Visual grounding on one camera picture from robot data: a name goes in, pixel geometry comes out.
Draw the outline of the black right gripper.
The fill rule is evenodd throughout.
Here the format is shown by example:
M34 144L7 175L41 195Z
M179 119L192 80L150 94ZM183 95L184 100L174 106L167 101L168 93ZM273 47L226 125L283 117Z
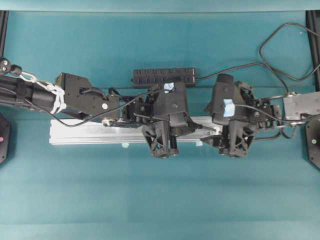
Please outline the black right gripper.
M252 143L276 140L281 136L280 130L273 136L257 137L257 134L280 126L274 118L280 119L282 114L278 104L271 104L267 99L255 99L252 86L237 81L234 90L234 116L228 118L222 134L206 136L200 141L218 147L221 155L241 158L248 155Z

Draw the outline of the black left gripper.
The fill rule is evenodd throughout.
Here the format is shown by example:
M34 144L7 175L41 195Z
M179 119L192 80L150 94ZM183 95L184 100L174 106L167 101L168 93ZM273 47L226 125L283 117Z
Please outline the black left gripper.
M170 140L170 122L153 116L153 104L161 92L160 85L148 89L148 94L142 96L126 96L124 107L124 123L129 128L139 128L145 141L147 142L151 154L155 158L167 158L178 153L177 141L174 138L173 143ZM189 115L184 116L186 132L195 132L203 128L192 120Z

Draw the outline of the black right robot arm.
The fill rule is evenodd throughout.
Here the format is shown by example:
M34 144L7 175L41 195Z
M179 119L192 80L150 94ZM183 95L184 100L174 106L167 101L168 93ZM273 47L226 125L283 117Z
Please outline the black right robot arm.
M295 128L320 117L319 92L255 98L253 87L233 79L218 79L213 85L211 101L206 107L212 122L221 132L201 139L233 158L246 157L254 141L261 141L260 131Z

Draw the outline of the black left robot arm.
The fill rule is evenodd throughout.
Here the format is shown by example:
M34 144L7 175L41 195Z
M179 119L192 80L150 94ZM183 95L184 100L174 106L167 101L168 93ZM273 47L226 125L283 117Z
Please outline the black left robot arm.
M141 128L155 158L176 156L177 138L202 129L188 111L187 89L182 81L158 83L136 96L108 92L87 78L61 73L55 83L39 80L8 59L0 60L0 102L45 112L56 118L63 113L82 126L89 122L107 128Z

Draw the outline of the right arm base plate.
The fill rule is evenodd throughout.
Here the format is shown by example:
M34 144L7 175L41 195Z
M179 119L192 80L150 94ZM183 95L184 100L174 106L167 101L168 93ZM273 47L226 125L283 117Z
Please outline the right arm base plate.
M320 169L320 120L310 121L305 126L308 160Z

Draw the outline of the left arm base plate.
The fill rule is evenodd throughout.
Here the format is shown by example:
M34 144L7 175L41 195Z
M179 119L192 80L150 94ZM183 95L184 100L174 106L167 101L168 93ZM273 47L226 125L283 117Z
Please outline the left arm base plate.
M12 126L9 121L0 115L0 163L4 163L8 158L9 142Z

